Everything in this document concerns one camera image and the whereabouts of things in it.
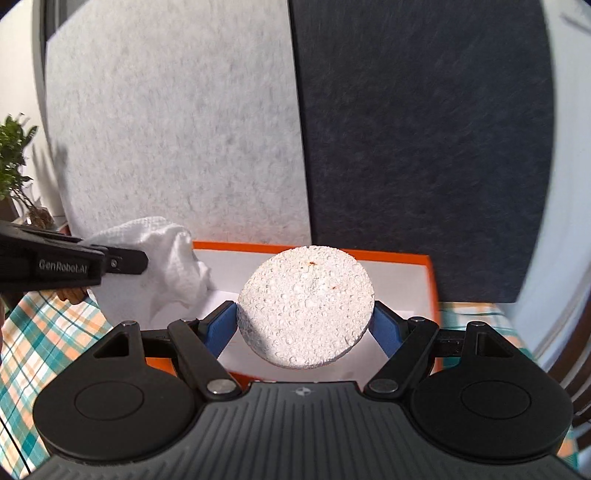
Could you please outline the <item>white waffle cloth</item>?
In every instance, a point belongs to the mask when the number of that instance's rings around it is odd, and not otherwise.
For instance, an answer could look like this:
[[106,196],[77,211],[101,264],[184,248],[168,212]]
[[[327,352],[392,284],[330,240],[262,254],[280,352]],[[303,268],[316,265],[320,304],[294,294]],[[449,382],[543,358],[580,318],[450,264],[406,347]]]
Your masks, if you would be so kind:
[[139,275],[106,274],[91,289],[109,324],[135,321],[143,330],[163,329],[197,317],[207,300],[211,270],[193,252],[190,232],[162,217],[145,217],[96,233],[85,246],[139,250],[147,268]]

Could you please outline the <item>orange cardboard box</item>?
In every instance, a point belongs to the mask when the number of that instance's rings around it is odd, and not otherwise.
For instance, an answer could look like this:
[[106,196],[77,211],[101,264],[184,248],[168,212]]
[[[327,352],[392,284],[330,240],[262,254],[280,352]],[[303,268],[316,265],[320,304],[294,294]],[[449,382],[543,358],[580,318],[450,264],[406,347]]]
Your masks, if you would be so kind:
[[[202,320],[224,301],[238,305],[238,295],[263,262],[288,249],[287,246],[198,242],[197,258],[211,270],[207,300],[197,317]],[[346,250],[367,270],[376,300],[401,318],[420,316],[438,321],[438,295],[432,262],[425,255]],[[218,357],[221,365],[242,385],[252,381],[321,383],[352,382],[363,387],[387,362],[388,357],[370,334],[345,356],[312,369],[287,369],[270,364],[249,348],[239,329]]]

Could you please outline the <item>white round sponge pad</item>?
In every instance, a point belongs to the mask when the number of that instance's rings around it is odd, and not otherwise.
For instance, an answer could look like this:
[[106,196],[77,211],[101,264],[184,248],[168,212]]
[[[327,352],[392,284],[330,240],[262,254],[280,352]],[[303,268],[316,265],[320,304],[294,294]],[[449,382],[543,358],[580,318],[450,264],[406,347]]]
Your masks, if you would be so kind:
[[253,352],[287,369],[312,369],[345,356],[369,328],[375,288],[345,251],[301,246],[274,255],[238,295],[238,329]]

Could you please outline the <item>brown wooden coaster stack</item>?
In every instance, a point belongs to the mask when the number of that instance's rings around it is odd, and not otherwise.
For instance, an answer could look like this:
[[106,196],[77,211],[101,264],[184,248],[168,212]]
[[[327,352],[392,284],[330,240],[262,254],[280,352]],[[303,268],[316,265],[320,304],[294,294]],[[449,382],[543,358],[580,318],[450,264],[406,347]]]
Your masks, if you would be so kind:
[[56,291],[56,295],[62,302],[77,305],[88,297],[88,289],[84,287],[59,289]]

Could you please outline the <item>plaid tablecloth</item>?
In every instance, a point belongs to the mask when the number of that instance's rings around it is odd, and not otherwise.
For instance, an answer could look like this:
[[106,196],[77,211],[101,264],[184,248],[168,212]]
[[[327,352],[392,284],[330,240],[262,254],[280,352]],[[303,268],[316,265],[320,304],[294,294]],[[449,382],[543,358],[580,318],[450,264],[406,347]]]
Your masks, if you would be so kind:
[[439,333],[401,399],[352,382],[236,382],[201,399],[163,330],[31,293],[7,318],[5,479],[574,479],[561,386],[491,326]]

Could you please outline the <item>potted green plant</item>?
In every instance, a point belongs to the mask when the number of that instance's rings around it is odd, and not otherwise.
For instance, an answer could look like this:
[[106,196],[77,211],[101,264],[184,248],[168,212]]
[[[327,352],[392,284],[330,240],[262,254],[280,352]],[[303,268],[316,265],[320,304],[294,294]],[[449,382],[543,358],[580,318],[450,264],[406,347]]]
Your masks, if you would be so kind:
[[27,122],[28,118],[19,113],[15,117],[8,114],[1,123],[1,199],[10,198],[20,204],[32,227],[50,230],[55,226],[50,212],[25,193],[32,178],[22,172],[26,165],[24,151],[38,130],[37,126],[27,127]]

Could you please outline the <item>light grey felt panel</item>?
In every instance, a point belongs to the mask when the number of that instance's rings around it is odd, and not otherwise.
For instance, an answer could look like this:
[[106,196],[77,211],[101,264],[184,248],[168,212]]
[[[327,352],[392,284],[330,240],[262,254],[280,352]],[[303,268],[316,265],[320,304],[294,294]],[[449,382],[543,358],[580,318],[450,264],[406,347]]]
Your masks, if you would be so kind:
[[47,129],[71,231],[311,242],[283,1],[88,1],[51,37]]

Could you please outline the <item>dark wooden chair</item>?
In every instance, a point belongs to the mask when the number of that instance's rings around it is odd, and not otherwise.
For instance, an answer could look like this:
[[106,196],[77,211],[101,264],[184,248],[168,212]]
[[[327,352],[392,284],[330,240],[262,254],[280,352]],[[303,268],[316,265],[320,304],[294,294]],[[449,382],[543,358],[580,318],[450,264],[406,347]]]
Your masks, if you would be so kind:
[[549,375],[570,396],[576,415],[590,418],[590,299]]

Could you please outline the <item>dark grey felt panel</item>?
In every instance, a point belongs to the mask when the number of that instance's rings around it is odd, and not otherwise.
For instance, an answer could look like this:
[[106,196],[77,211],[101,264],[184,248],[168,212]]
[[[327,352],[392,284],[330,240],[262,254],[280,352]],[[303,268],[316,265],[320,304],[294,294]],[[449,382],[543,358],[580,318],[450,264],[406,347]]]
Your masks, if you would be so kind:
[[541,226],[554,85],[538,1],[293,1],[311,238],[423,254],[510,303]]

